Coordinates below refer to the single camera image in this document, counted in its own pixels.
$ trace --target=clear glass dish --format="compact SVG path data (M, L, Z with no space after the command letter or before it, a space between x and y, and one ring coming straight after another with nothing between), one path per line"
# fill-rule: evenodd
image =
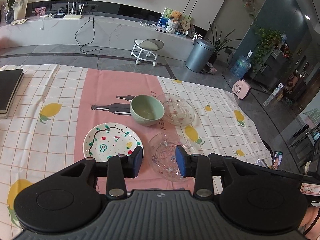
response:
M195 119L195 112L191 105L174 94L162 94L157 99L164 106L163 119L171 124L187 126Z
M176 146L182 145L188 154L195 153L195 148L187 139L175 134L159 133L150 141L148 161L156 173L170 181L184 181L176 162Z

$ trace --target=small fan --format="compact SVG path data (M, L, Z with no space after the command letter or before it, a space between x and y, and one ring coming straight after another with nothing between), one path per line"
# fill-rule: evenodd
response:
M232 87L232 92L236 94L238 99L245 99L250 90L250 85L244 79L238 80Z

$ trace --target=white plate with fruit pattern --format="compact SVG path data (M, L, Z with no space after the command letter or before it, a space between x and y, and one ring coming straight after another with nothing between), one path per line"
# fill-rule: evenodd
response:
M130 155L142 142L130 128L120 123L102 123L93 127L83 142L84 157L93 157L96 162L106 162L118 154Z

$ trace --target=teddy bear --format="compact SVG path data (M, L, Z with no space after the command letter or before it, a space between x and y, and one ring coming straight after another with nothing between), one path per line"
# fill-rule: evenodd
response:
M182 17L182 13L178 11L172 11L170 19L168 20L167 23L167 32L168 33L175 33L177 28L179 27L179 19Z
M178 23L180 18L182 17L182 13L178 11L172 11L170 19L172 22Z

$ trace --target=green ceramic bowl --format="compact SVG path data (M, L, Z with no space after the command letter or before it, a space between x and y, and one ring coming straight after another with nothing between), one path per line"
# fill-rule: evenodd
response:
M133 119L143 126L156 124L164 115L164 107L154 97L135 96L130 103L130 113Z

